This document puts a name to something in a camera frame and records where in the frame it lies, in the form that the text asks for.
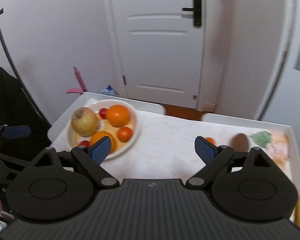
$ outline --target bowl of fruit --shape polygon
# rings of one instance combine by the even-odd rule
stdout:
[[[90,146],[109,136],[111,152],[107,159],[127,151],[137,140],[141,124],[135,108],[121,100],[105,99],[77,109],[68,123],[67,146]]]

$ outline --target small orange fruit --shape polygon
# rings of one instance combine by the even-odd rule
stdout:
[[[100,140],[103,136],[109,136],[110,140],[111,140],[111,151],[110,153],[113,153],[117,147],[117,141],[115,140],[115,138],[112,136],[111,133],[108,133],[106,131],[100,131],[100,132],[95,132],[94,134],[92,134],[91,138],[90,138],[90,145],[93,145],[95,142],[97,142],[98,140]]]
[[[216,146],[216,141],[215,141],[213,138],[211,138],[211,137],[205,137],[205,139],[206,139],[208,142],[212,143],[214,146]]]
[[[130,112],[125,106],[113,105],[106,112],[106,119],[113,126],[124,126],[130,120]]]
[[[133,134],[133,131],[130,127],[121,127],[117,131],[117,137],[118,137],[119,141],[121,141],[121,142],[129,141],[132,134]]]

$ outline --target baseboard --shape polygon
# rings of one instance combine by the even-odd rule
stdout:
[[[202,108],[202,111],[214,113],[215,109],[216,109],[216,105],[204,104],[203,108]]]

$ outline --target red cherry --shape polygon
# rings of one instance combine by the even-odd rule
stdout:
[[[90,142],[89,141],[82,141],[81,143],[79,143],[79,145],[84,145],[89,147],[90,146]]]
[[[106,108],[101,108],[100,109],[100,112],[99,112],[99,114],[100,114],[100,117],[102,118],[102,119],[106,119],[106,112],[108,111],[108,109],[106,109]]]

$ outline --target black cable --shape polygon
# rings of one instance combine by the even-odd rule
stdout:
[[[3,8],[0,10],[0,15],[3,14]],[[23,83],[13,61],[12,61],[12,58],[9,54],[9,51],[8,51],[8,48],[6,46],[6,43],[4,42],[4,39],[3,39],[3,36],[2,36],[2,32],[1,32],[1,29],[0,29],[0,42],[2,44],[2,47],[3,47],[3,50],[4,50],[4,53],[6,54],[6,57],[10,63],[10,66],[14,72],[14,74],[16,75],[17,79],[20,81],[21,83],[21,86],[22,86],[22,91],[23,93],[25,94],[25,96],[27,97],[28,101],[30,102],[30,104],[32,105],[33,109],[36,111],[36,113],[40,116],[41,119],[43,119],[45,122],[49,123],[48,120],[46,119],[46,117],[43,115],[43,113],[41,112],[41,110],[39,109],[39,107],[37,106],[37,104],[34,102],[33,98],[31,97],[29,91],[27,90],[25,84]]]

